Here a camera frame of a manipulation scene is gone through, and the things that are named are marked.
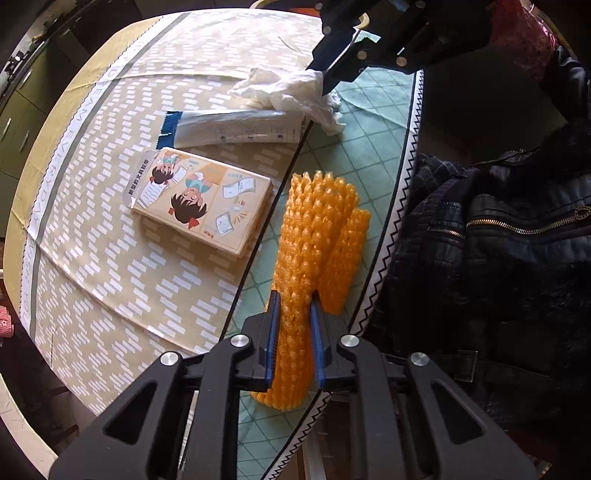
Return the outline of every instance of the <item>zigzag border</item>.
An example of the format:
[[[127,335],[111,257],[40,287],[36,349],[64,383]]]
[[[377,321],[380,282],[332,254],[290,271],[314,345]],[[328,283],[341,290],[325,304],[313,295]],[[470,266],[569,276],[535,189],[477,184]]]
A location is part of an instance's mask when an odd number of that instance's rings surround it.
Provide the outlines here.
[[[407,137],[405,139],[404,145],[404,158],[402,162],[400,162],[400,167],[398,170],[397,184],[394,189],[396,193],[392,198],[390,210],[388,212],[388,218],[386,219],[387,227],[382,233],[379,251],[376,252],[374,257],[371,275],[368,277],[368,280],[365,283],[363,297],[360,299],[356,313],[353,314],[352,321],[349,323],[349,331],[355,335],[363,333],[365,325],[369,320],[369,315],[374,309],[374,302],[382,291],[382,283],[384,282],[384,277],[388,272],[388,268],[392,260],[394,245],[398,239],[398,232],[400,231],[406,205],[408,203],[407,192],[413,176],[414,161],[417,154],[418,133],[421,126],[423,84],[424,73],[422,70],[420,70],[417,72],[415,77],[413,102],[411,104],[411,114],[408,117]],[[400,181],[401,173],[403,171],[406,172],[403,179],[404,184]],[[400,207],[396,210],[396,217],[392,222],[392,211],[394,210],[395,205],[399,205]],[[385,243],[384,239],[387,236],[389,237],[389,242]]]
[[[308,436],[308,432],[312,429],[318,417],[320,417],[320,414],[329,402],[330,397],[330,393],[327,392],[319,391],[316,394],[312,403],[308,407],[308,411],[300,419],[297,427],[292,432],[287,444],[265,472],[263,477],[264,480],[274,480],[280,475],[283,467],[287,465],[287,462],[289,462],[291,457],[297,452],[300,445],[304,443],[304,440]]]
[[[407,191],[410,186],[410,180],[413,176],[413,165],[417,153],[418,131],[421,125],[421,109],[423,107],[423,81],[424,74],[421,70],[417,72],[415,76],[415,83],[413,86],[413,102],[410,107],[411,113],[408,117],[407,136],[404,145],[404,159],[402,162],[400,162],[398,180],[394,188],[396,193],[392,197],[388,218],[386,220],[387,227],[382,233],[379,243],[379,251],[376,252],[374,261],[372,263],[372,274],[370,277],[368,277],[368,280],[364,286],[363,299],[358,304],[356,313],[353,315],[353,322],[349,325],[349,331],[352,331],[353,328],[358,327],[356,334],[363,331],[363,327],[367,322],[369,314],[374,306],[374,299],[378,297],[381,291],[382,283],[384,282],[384,276],[388,271],[388,267],[392,258],[394,244],[398,238],[399,226],[402,222],[402,218],[404,217],[404,211],[407,204]],[[400,175],[403,170],[406,171],[406,176],[404,177],[404,186],[400,182]],[[390,224],[392,210],[397,203],[400,203],[400,208],[396,210],[397,218]],[[390,241],[385,244],[384,238],[386,238],[387,235],[389,235]],[[378,258],[381,258],[380,266],[377,265]],[[368,295],[368,285],[370,283],[373,284],[373,293]],[[313,428],[316,420],[318,417],[320,417],[320,414],[326,407],[326,404],[329,402],[330,397],[330,393],[323,391],[319,391],[316,394],[312,400],[312,403],[308,407],[308,410],[300,419],[297,427],[292,432],[287,444],[283,447],[283,450],[279,453],[279,455],[264,473],[262,477],[263,480],[275,480],[279,476],[283,470],[283,467],[287,465],[287,462],[289,462],[290,458],[296,453],[297,449],[304,442],[308,432]]]

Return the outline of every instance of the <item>green checkered mat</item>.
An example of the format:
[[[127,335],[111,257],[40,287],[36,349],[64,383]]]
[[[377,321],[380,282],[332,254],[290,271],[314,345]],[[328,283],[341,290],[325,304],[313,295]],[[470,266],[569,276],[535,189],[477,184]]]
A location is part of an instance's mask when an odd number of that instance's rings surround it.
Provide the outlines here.
[[[345,315],[352,318],[371,274],[382,231],[398,184],[401,157],[405,150],[415,76],[383,69],[366,69],[355,83],[341,83],[336,91],[342,99],[346,123],[342,135],[328,137],[318,125],[309,132],[295,161],[293,172],[331,171],[353,183],[359,192],[359,207],[371,212],[363,261],[355,277]],[[226,336],[240,331],[244,320],[262,312],[271,291],[277,259],[278,238],[285,211],[287,190],[264,233]],[[274,478],[279,454],[301,423],[314,394],[295,411],[282,413],[242,393],[238,427],[238,480]]]

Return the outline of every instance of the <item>orange foam fruit sleeve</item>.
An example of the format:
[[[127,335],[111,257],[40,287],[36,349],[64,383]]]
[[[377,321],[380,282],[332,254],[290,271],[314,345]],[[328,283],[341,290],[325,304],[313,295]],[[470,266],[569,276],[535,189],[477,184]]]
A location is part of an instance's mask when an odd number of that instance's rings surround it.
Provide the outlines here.
[[[265,405],[291,410],[306,397],[313,377],[309,309],[319,291],[325,311],[340,314],[369,227],[370,213],[356,208],[352,184],[331,173],[293,175],[279,240],[272,289],[281,295],[275,375]]]

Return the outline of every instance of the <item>blue package end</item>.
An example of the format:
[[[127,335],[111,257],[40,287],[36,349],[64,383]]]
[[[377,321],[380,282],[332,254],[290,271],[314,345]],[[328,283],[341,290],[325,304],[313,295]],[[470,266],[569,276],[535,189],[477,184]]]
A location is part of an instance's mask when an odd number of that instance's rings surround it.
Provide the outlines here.
[[[174,135],[177,132],[178,121],[182,114],[182,112],[166,112],[156,144],[158,150],[164,147],[174,148]]]

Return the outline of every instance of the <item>cartoon girl illustration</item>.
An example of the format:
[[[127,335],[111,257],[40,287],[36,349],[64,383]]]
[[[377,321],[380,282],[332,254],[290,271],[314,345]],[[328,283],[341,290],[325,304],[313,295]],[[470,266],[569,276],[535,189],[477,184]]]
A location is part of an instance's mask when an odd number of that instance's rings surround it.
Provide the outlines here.
[[[156,165],[152,169],[152,176],[150,183],[168,185],[168,181],[174,176],[174,169],[177,166],[178,155],[172,154],[169,157],[164,157],[160,165]]]
[[[168,210],[170,215],[176,217],[181,223],[188,223],[191,229],[199,225],[198,218],[207,213],[207,203],[203,203],[202,194],[212,187],[212,182],[203,177],[203,173],[191,173],[185,179],[187,188],[180,195],[174,195],[170,199],[172,207]]]

